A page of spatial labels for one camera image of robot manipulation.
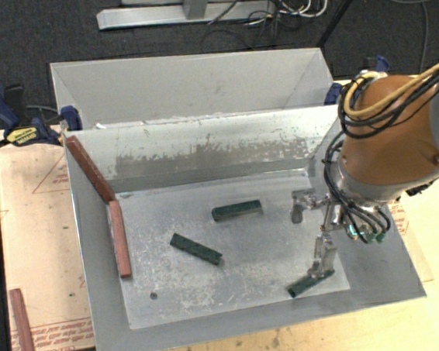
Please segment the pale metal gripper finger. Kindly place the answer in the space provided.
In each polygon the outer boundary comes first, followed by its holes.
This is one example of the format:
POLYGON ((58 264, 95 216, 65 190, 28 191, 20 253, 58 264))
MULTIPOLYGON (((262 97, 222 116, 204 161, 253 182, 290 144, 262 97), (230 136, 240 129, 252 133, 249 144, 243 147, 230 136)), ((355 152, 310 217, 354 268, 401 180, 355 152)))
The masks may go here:
POLYGON ((292 210, 291 220, 293 224, 299 224, 303 221, 303 212, 305 210, 317 207, 316 190, 313 188, 294 190, 291 194, 292 210))
POLYGON ((335 273, 334 261, 338 247, 335 245, 330 234, 320 234, 316 238, 314 246, 313 264, 309 269, 309 275, 314 279, 325 278, 335 273))

